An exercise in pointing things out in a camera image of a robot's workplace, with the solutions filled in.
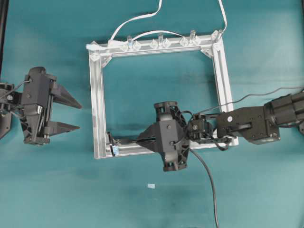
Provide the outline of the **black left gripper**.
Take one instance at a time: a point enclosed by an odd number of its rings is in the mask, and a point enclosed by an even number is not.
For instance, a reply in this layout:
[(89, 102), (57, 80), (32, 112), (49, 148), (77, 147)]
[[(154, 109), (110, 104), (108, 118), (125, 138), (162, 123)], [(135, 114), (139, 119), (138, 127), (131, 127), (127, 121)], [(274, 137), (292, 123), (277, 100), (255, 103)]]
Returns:
[[(50, 142), (43, 132), (45, 123), (46, 133), (68, 133), (80, 128), (62, 122), (49, 121), (50, 86), (56, 78), (48, 75), (44, 67), (30, 69), (25, 80), (20, 102), (22, 113), (20, 123), (25, 144), (44, 145)], [(77, 109), (82, 108), (81, 104), (57, 82), (53, 83), (53, 97), (55, 103)]]

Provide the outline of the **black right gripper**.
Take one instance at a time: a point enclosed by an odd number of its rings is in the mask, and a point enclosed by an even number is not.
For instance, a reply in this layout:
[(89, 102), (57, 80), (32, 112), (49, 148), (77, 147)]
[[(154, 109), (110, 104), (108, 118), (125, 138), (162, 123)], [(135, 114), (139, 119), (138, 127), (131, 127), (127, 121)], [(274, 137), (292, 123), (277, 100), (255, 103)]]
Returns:
[(155, 103), (156, 122), (137, 137), (136, 143), (161, 155), (164, 171), (179, 171), (187, 167), (189, 140), (186, 139), (187, 123), (178, 103)]

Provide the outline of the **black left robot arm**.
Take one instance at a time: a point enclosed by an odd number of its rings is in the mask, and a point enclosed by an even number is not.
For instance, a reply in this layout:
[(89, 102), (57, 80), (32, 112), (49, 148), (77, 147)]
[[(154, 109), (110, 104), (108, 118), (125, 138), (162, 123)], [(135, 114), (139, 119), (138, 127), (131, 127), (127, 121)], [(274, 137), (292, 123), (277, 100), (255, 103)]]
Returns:
[(18, 86), (1, 83), (0, 136), (4, 137), (11, 130), (13, 116), (20, 121), (25, 144), (48, 144), (50, 136), (77, 130), (78, 126), (51, 120), (53, 103), (82, 107), (44, 67), (30, 69)]

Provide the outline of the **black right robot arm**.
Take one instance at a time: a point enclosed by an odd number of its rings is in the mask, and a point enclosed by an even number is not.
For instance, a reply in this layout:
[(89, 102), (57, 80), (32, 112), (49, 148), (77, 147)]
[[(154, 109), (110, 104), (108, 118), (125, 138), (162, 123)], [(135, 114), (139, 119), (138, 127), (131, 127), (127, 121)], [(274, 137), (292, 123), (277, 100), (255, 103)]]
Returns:
[(175, 101), (154, 104), (156, 121), (136, 138), (136, 143), (159, 153), (164, 171), (187, 167), (190, 142), (228, 148), (233, 139), (243, 137), (256, 145), (280, 140), (280, 128), (304, 123), (304, 93), (289, 94), (262, 106), (207, 114), (201, 111), (186, 120)]

